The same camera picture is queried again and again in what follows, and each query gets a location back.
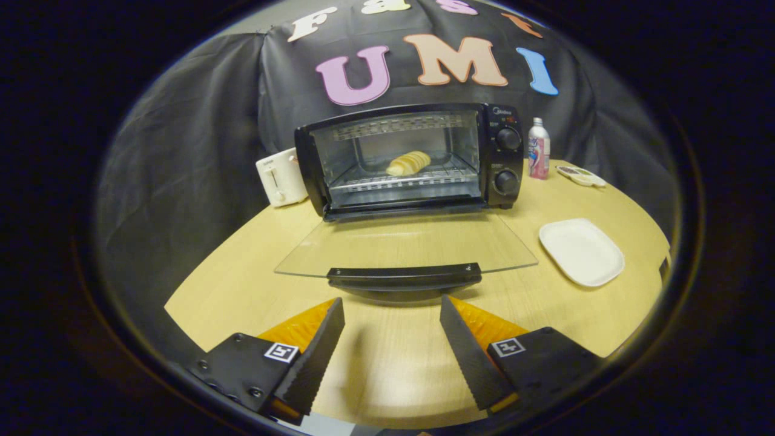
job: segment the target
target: white toaster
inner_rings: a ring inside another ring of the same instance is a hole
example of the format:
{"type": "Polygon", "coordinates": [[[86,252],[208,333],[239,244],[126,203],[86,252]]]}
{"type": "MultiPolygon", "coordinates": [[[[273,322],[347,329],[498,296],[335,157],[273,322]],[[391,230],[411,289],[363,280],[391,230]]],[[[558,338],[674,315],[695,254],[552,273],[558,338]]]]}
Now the white toaster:
{"type": "Polygon", "coordinates": [[[256,162],[256,169],[272,206],[285,206],[307,198],[295,147],[261,159],[256,162]]]}

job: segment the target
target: white letter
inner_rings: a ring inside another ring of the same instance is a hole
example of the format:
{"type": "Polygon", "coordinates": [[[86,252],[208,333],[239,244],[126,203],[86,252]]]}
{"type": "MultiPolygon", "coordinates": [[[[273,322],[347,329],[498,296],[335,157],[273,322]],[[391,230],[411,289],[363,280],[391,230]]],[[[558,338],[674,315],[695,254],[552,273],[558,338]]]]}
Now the white letter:
{"type": "Polygon", "coordinates": [[[318,28],[315,27],[315,24],[320,26],[324,22],[326,22],[326,19],[329,18],[326,14],[333,14],[336,12],[336,7],[331,6],[330,8],[325,8],[322,11],[317,11],[314,14],[308,15],[304,18],[297,19],[293,22],[294,30],[293,35],[291,35],[290,38],[288,38],[288,42],[296,41],[299,38],[302,38],[303,36],[307,36],[310,33],[314,33],[318,28]]]}
{"type": "Polygon", "coordinates": [[[404,0],[367,0],[363,2],[365,8],[360,11],[364,14],[378,14],[385,11],[405,11],[411,8],[404,0]]]}

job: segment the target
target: white plate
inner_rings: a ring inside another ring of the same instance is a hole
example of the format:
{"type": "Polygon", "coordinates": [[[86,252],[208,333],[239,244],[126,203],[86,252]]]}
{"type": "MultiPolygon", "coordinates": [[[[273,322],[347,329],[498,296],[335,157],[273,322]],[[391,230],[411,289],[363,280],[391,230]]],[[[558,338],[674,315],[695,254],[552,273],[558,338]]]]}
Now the white plate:
{"type": "Polygon", "coordinates": [[[625,268],[619,247],[584,218],[546,224],[539,239],[565,275],[579,285],[604,285],[625,268]]]}

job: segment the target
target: oven door handle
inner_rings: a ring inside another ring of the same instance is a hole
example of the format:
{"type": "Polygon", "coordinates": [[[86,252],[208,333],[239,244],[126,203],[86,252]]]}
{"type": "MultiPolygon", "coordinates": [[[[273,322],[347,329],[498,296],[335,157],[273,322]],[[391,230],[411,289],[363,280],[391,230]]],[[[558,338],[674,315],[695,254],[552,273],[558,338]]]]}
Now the oven door handle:
{"type": "Polygon", "coordinates": [[[329,285],[362,291],[407,292],[462,288],[482,281],[476,262],[411,268],[331,268],[329,285]]]}

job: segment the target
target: blue letter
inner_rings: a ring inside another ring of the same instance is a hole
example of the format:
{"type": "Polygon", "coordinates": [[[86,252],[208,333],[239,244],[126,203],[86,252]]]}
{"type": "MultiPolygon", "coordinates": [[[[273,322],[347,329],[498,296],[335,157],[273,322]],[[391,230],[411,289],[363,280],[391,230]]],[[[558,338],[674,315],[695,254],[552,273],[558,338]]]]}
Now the blue letter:
{"type": "Polygon", "coordinates": [[[536,53],[533,50],[521,47],[517,49],[517,53],[521,54],[528,62],[530,73],[533,75],[533,81],[530,82],[530,88],[547,95],[557,95],[560,93],[560,91],[552,85],[552,78],[549,77],[549,72],[546,70],[546,65],[543,63],[544,57],[541,53],[536,53]]]}

